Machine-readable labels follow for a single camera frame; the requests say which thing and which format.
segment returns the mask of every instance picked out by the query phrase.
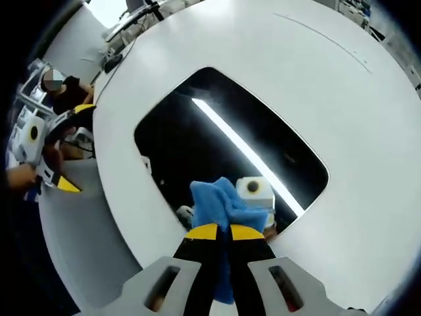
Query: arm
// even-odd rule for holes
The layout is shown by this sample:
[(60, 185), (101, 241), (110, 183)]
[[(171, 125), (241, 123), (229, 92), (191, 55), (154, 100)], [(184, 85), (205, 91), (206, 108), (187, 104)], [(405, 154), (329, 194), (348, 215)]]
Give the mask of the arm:
[(87, 96), (84, 99), (83, 104), (90, 104), (93, 101), (93, 86), (89, 84), (80, 84), (80, 87), (87, 92)]
[(7, 182), (12, 190), (27, 189), (35, 184), (35, 170), (27, 163), (6, 170)]

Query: white wall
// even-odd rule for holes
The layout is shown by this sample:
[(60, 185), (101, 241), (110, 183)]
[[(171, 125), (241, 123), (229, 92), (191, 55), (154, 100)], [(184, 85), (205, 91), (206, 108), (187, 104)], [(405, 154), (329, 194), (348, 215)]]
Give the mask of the white wall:
[(43, 59), (63, 74), (90, 84), (101, 71), (95, 60), (105, 44), (101, 38), (105, 30), (87, 5), (83, 5), (57, 34)]
[(88, 8), (107, 28), (113, 27), (120, 15), (127, 10), (126, 0), (92, 0)]

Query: black rectangular hole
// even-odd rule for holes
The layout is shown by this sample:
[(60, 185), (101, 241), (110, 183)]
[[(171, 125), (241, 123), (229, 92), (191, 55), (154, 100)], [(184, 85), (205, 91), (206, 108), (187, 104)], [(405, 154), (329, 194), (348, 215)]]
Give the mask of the black rectangular hole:
[(298, 295), (297, 290), (292, 284), (289, 277), (281, 269), (281, 267), (269, 268), (270, 274), (273, 276), (278, 288), (280, 289), (282, 296), (288, 306), (290, 312), (298, 311), (303, 307), (303, 301)]
[(376, 41), (380, 41), (373, 33), (371, 33), (372, 38), (374, 38)]
[(158, 279), (158, 282), (152, 288), (151, 293), (145, 302), (145, 307), (151, 311), (158, 312), (165, 300), (165, 297), (180, 272), (180, 268), (168, 267)]

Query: person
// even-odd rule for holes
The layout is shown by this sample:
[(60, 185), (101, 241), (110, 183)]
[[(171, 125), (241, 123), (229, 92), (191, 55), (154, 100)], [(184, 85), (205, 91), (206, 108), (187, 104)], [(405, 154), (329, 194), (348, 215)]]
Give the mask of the person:
[(51, 97), (55, 114), (60, 115), (78, 105), (92, 103), (93, 86), (83, 84), (73, 76), (63, 81), (61, 79), (61, 73), (55, 69), (48, 70), (41, 78), (41, 89)]
[[(43, 148), (43, 151), (44, 159), (57, 171), (62, 169), (64, 161), (84, 158), (84, 153), (80, 148), (67, 143), (60, 144), (58, 148), (48, 145)], [(27, 163), (6, 169), (6, 175), (7, 184), (12, 191), (31, 190), (36, 184), (35, 168)]]
[[(49, 158), (58, 165), (62, 161), (62, 151), (54, 147), (47, 149)], [(27, 163), (11, 167), (6, 171), (7, 195), (11, 211), (7, 213), (7, 225), (12, 232), (12, 242), (16, 247), (21, 264), (29, 274), (23, 274), (42, 289), (51, 304), (58, 302), (55, 315), (74, 315), (79, 312), (66, 287), (57, 274), (45, 243), (39, 215), (35, 168)]]

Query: white tabletop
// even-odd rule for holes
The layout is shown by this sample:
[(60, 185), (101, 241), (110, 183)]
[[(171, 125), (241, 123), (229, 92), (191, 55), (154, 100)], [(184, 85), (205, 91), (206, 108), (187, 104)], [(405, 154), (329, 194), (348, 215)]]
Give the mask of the white tabletop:
[(208, 0), (137, 39), (93, 123), (105, 195), (136, 259), (173, 255), (184, 230), (134, 130), (204, 66), (271, 106), (329, 170), (322, 195), (272, 242), (275, 254), (321, 280), (335, 303), (371, 312), (421, 246), (421, 101), (379, 43), (314, 1)]

